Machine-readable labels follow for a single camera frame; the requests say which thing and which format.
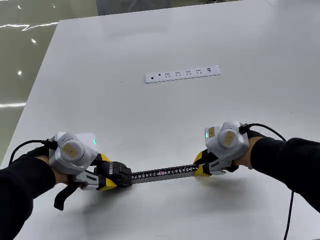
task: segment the floor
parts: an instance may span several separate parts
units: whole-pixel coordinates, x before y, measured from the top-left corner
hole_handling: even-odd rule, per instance
[[[207,3],[172,0],[173,7]],[[58,21],[97,15],[95,0],[0,0],[0,164]]]

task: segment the black ruler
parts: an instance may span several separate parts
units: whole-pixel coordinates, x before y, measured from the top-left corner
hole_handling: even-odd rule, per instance
[[[148,171],[133,172],[131,179],[133,184],[162,181],[168,179],[187,178],[195,175],[199,168],[198,164],[173,166],[167,168],[153,169]]]

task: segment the white power strip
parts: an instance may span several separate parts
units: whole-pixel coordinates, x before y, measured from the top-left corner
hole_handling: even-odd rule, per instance
[[[207,77],[220,75],[220,69],[218,65],[209,67],[188,68],[184,70],[176,71],[164,71],[164,72],[151,72],[144,75],[144,82],[146,84],[173,81],[180,79],[192,79],[199,77]]]

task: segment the hand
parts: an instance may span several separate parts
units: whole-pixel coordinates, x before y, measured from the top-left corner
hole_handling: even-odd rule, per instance
[[[242,157],[234,160],[233,164],[236,166],[243,165],[243,166],[246,166],[248,169],[253,169],[251,166],[251,158],[250,158],[251,150],[254,147],[254,145],[256,144],[256,142],[262,138],[263,138],[262,136],[254,136],[254,137],[250,138],[249,139],[249,145],[250,145],[249,150]]]
[[[49,157],[36,156],[35,158],[40,159],[49,165]],[[61,174],[61,173],[57,172],[56,170],[54,170],[53,168],[51,168],[51,169],[52,169],[54,176],[55,176],[55,184],[59,184],[59,183],[68,184],[68,180],[69,180],[68,175]]]

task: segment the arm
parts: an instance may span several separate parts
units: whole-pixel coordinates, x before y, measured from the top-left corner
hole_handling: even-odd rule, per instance
[[[301,138],[281,141],[253,137],[249,144],[250,149],[234,162],[236,165],[253,168],[283,182],[320,212],[320,194],[314,187],[319,181],[320,143]]]
[[[0,239],[11,240],[18,234],[31,215],[33,199],[56,183],[68,181],[66,175],[51,169],[47,156],[32,155],[23,155],[0,170]]]

